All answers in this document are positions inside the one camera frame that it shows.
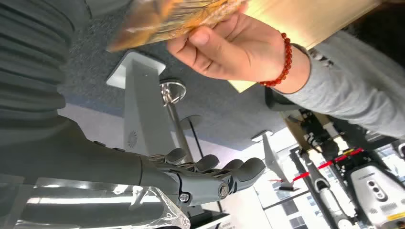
plastic bag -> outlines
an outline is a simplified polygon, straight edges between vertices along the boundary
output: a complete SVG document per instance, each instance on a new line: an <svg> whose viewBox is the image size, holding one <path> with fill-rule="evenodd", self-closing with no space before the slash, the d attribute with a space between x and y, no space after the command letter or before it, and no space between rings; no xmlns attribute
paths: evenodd
<svg viewBox="0 0 405 229"><path fill-rule="evenodd" d="M242 0L137 0L109 46L118 51L181 36L234 13Z"/></svg>

floor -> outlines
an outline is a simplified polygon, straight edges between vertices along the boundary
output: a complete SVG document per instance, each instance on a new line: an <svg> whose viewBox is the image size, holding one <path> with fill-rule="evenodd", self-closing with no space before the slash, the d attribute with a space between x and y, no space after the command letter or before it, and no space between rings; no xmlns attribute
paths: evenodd
<svg viewBox="0 0 405 229"><path fill-rule="evenodd" d="M124 15L124 10L113 12L92 20L78 32L64 67L66 82L59 89L68 103L122 117L124 90L107 86L105 81L125 53L106 51ZM167 65L162 79L184 82L187 94L176 105L177 111L180 118L203 117L200 139L241 151L251 146L250 138L262 130L275 132L285 127L279 114L266 107L263 87L255 85L239 94L227 81L206 78L177 61L167 52L164 42L141 46L136 51Z"/></svg>

gray robotic hand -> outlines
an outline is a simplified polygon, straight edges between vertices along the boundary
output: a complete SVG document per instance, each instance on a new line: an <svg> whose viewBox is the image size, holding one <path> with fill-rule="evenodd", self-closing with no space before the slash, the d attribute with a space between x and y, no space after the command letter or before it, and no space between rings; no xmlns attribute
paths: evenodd
<svg viewBox="0 0 405 229"><path fill-rule="evenodd" d="M141 186L154 186L162 190L177 206L195 206L224 199L227 195L252 186L263 174L265 165L258 158L243 163L236 159L224 168L216 169L219 160L207 155L195 163L175 165L185 157L177 148L169 154L142 157L144 176L150 177ZM156 179L168 176L170 179Z"/></svg>

wrist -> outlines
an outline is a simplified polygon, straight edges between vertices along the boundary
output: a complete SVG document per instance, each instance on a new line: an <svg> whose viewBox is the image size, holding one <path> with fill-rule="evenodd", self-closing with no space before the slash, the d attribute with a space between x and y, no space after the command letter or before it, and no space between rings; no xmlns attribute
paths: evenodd
<svg viewBox="0 0 405 229"><path fill-rule="evenodd" d="M299 91L306 83L310 73L310 61L306 54L292 46L292 64L286 79L274 88L282 93Z"/></svg>

gray shirt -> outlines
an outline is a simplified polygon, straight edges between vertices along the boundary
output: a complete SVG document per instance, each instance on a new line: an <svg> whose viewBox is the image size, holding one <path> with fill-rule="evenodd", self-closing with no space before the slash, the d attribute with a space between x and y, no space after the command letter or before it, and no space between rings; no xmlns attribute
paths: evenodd
<svg viewBox="0 0 405 229"><path fill-rule="evenodd" d="M284 96L307 109L405 138L405 71L400 65L343 31L315 49L333 64L310 58L306 85Z"/></svg>

